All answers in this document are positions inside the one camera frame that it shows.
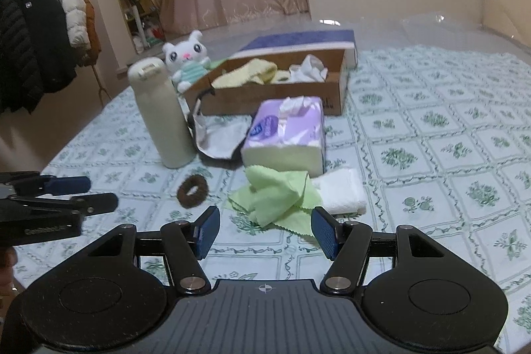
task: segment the bottle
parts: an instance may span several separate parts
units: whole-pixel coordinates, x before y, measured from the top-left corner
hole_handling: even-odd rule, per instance
[[[142,59],[129,68],[127,76],[163,164],[168,168],[188,164],[196,150],[164,62],[159,58]]]

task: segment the black jacket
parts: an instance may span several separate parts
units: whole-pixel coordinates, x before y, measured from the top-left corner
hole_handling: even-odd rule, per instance
[[[0,0],[0,106],[12,111],[24,107],[31,113],[43,91],[20,5],[17,0]]]
[[[30,32],[45,92],[65,88],[76,76],[75,52],[66,16],[57,0],[19,0]]]

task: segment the white plush toy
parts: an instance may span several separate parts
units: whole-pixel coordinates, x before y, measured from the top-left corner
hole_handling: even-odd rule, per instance
[[[188,41],[173,45],[166,43],[163,52],[166,55],[166,67],[172,78],[173,85],[180,93],[186,92],[203,75],[208,73],[210,58],[206,47],[200,40],[203,34],[193,31]]]

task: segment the jacket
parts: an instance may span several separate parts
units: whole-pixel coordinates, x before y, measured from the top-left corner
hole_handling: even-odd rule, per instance
[[[44,87],[20,0],[0,0],[0,62],[0,105],[31,113]]]
[[[76,76],[66,17],[57,0],[20,0],[45,92],[57,92]]]
[[[96,12],[94,11],[94,7],[89,0],[84,1],[87,13],[87,34],[89,35],[90,48],[81,60],[81,64],[87,67],[96,64],[98,55],[102,51],[102,45],[100,44],[98,34],[96,33]]]
[[[87,7],[84,0],[58,0],[66,14],[68,40],[72,47],[88,47]]]

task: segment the tissue pack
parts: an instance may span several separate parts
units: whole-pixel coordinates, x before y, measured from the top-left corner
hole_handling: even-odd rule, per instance
[[[317,97],[262,102],[242,148],[246,167],[324,172],[323,105]]]

